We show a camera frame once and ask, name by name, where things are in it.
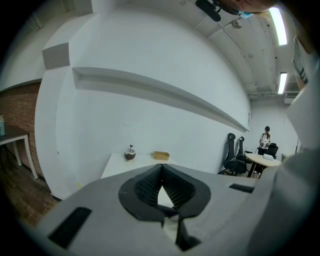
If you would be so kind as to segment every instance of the white table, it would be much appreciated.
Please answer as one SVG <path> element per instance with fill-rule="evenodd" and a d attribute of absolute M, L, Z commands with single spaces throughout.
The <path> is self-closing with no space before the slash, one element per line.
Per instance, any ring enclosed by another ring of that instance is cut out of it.
<path fill-rule="evenodd" d="M 286 158 L 289 158 L 289 157 L 291 157 L 291 156 L 293 156 L 294 155 L 294 153 L 291 153 L 291 154 L 284 154 L 284 153 L 282 153 L 281 154 L 281 162 L 283 162 Z"/>
<path fill-rule="evenodd" d="M 35 170 L 34 163 L 32 162 L 30 148 L 29 148 L 29 141 L 28 141 L 28 132 L 24 129 L 21 129 L 15 125 L 6 125 L 5 126 L 5 135 L 0 136 L 0 146 L 3 144 L 11 143 L 13 142 L 13 148 L 14 148 L 14 154 L 16 157 L 16 160 L 18 162 L 18 165 L 21 166 L 21 160 L 18 152 L 17 147 L 17 141 L 18 140 L 24 140 L 24 146 L 25 146 L 25 152 L 26 156 L 29 161 L 30 169 L 32 171 L 33 177 L 35 179 L 38 178 L 38 175 Z"/>
<path fill-rule="evenodd" d="M 252 173 L 254 172 L 256 164 L 259 164 L 265 167 L 274 167 L 274 166 L 281 165 L 280 161 L 276 159 L 273 159 L 273 160 L 265 159 L 264 156 L 260 154 L 249 153 L 249 154 L 245 154 L 245 156 L 252 161 L 252 166 L 249 171 L 248 178 L 250 178 Z"/>
<path fill-rule="evenodd" d="M 176 165 L 177 163 L 171 158 L 171 156 L 168 161 L 163 161 L 155 160 L 152 154 L 137 154 L 134 159 L 128 161 L 125 159 L 124 153 L 113 153 L 104 168 L 101 179 L 156 164 Z M 161 187 L 159 191 L 158 204 L 167 207 L 174 206 L 163 187 Z"/>

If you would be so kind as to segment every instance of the chair backrest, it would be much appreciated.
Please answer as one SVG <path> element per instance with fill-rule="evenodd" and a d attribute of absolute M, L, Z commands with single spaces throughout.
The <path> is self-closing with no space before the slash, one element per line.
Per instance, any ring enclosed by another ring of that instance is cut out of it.
<path fill-rule="evenodd" d="M 244 154 L 244 148 L 243 148 L 243 142 L 245 141 L 244 137 L 239 138 L 239 151 L 238 154 L 243 155 Z"/>
<path fill-rule="evenodd" d="M 275 159 L 275 158 L 276 158 L 277 151 L 278 151 L 277 144 L 271 143 L 270 146 L 269 146 L 269 148 L 268 148 L 267 154 L 273 156 L 273 158 Z"/>
<path fill-rule="evenodd" d="M 226 167 L 227 163 L 229 163 L 235 156 L 235 138 L 236 136 L 233 133 L 228 134 L 228 155 L 226 159 L 223 161 L 223 166 Z"/>

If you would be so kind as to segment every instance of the bottle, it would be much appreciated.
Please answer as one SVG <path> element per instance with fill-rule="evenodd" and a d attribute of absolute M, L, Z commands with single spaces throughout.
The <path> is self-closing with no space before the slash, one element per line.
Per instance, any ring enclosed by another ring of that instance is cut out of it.
<path fill-rule="evenodd" d="M 3 115 L 0 115 L 0 136 L 6 135 L 5 130 L 5 118 Z"/>

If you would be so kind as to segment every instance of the office chair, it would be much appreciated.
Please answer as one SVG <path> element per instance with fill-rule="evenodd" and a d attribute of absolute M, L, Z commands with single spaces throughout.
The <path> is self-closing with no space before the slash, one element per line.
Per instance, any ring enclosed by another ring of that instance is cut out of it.
<path fill-rule="evenodd" d="M 239 151 L 238 154 L 236 155 L 235 159 L 238 159 L 240 161 L 244 161 L 246 164 L 252 164 L 252 161 L 247 159 L 246 156 L 244 155 L 244 149 L 243 149 L 243 142 L 245 141 L 244 137 L 239 138 Z"/>
<path fill-rule="evenodd" d="M 277 151 L 278 151 L 277 144 L 276 143 L 271 143 L 269 148 L 268 148 L 267 154 L 270 155 L 270 156 L 273 156 L 273 158 L 276 159 L 277 158 L 276 157 Z"/>
<path fill-rule="evenodd" d="M 237 176 L 238 174 L 244 174 L 247 171 L 247 166 L 245 161 L 234 159 L 235 138 L 236 136 L 233 133 L 228 134 L 228 155 L 226 156 L 226 159 L 223 161 L 224 168 L 229 169 L 231 173 L 228 174 L 227 172 L 224 172 L 225 170 L 223 170 L 222 174 L 226 173 L 227 175 Z"/>

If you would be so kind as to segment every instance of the fluorescent light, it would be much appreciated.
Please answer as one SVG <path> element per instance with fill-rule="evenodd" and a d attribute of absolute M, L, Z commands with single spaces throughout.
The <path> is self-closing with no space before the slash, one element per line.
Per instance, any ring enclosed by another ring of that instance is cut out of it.
<path fill-rule="evenodd" d="M 278 8 L 272 7 L 269 9 L 269 11 L 271 13 L 271 16 L 275 25 L 276 33 L 278 35 L 279 45 L 280 46 L 286 45 L 288 43 L 286 29 L 285 29 L 284 20 L 282 19 L 280 10 Z"/>
<path fill-rule="evenodd" d="M 283 94 L 284 93 L 286 81 L 287 81 L 287 73 L 281 73 L 278 94 Z"/>

